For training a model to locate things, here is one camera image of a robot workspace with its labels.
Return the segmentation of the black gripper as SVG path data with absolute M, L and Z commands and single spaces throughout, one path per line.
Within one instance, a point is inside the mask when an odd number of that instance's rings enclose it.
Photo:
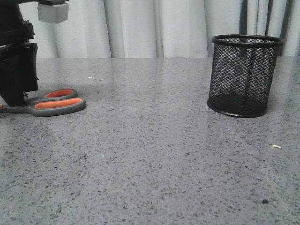
M 19 5 L 27 0 L 0 2 L 0 96 L 9 106 L 22 106 L 24 93 L 38 90 L 36 56 L 30 43 L 34 29 L 23 19 Z

